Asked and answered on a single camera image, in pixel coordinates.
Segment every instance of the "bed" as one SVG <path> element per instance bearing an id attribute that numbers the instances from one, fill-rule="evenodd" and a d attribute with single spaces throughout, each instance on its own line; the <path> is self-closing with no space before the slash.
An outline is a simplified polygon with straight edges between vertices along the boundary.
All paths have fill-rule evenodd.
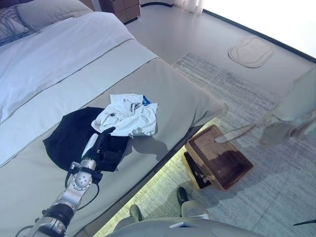
<path id="1" fill-rule="evenodd" d="M 157 133 L 129 139 L 117 171 L 104 172 L 99 196 L 75 214 L 66 233 L 70 237 L 133 193 L 189 138 L 188 131 L 223 109 L 139 44 L 113 14 L 78 3 L 67 1 L 76 6 L 73 14 L 71 5 L 56 7 L 66 4 L 62 0 L 0 1 L 2 8 L 26 9 L 18 11 L 22 23 L 36 15 L 24 25 L 31 33 L 0 46 L 2 236 L 32 225 L 63 191 L 66 171 L 50 160 L 42 142 L 62 116 L 87 106 L 104 108 L 110 94 L 143 94 L 159 103 Z M 54 12 L 49 19 L 47 11 Z M 82 203 L 95 192 L 92 187 Z"/>

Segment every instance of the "blue label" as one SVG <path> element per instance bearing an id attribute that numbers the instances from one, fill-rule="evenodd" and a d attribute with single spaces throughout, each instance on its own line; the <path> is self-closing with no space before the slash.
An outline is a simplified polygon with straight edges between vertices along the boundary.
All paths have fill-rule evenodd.
<path id="1" fill-rule="evenodd" d="M 150 101 L 143 95 L 143 105 L 149 105 Z"/>

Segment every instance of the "sunlight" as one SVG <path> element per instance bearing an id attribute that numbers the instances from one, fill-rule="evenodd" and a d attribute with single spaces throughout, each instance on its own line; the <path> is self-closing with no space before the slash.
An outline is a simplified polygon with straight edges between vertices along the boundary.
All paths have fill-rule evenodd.
<path id="1" fill-rule="evenodd" d="M 205 0 L 204 9 L 316 57 L 313 0 L 265 0 L 261 4 L 252 0 Z"/>

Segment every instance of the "white floor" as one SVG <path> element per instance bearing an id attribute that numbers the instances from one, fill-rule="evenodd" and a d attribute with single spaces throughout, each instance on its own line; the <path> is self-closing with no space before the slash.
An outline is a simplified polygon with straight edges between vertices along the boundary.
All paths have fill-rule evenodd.
<path id="1" fill-rule="evenodd" d="M 143 7 L 141 18 L 127 28 L 141 44 L 169 64 L 190 51 L 279 96 L 314 65 L 275 45 L 275 54 L 262 67 L 241 66 L 228 57 L 228 50 L 250 33 L 205 13 L 195 16 L 178 7 Z"/>

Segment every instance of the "wooden tray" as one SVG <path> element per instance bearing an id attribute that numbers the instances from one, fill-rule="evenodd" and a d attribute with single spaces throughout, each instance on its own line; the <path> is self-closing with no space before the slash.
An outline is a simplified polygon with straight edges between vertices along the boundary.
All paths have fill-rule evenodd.
<path id="1" fill-rule="evenodd" d="M 185 147 L 211 184 L 225 191 L 249 172 L 253 164 L 231 143 L 216 143 L 214 139 L 220 135 L 213 125 L 191 138 Z"/>

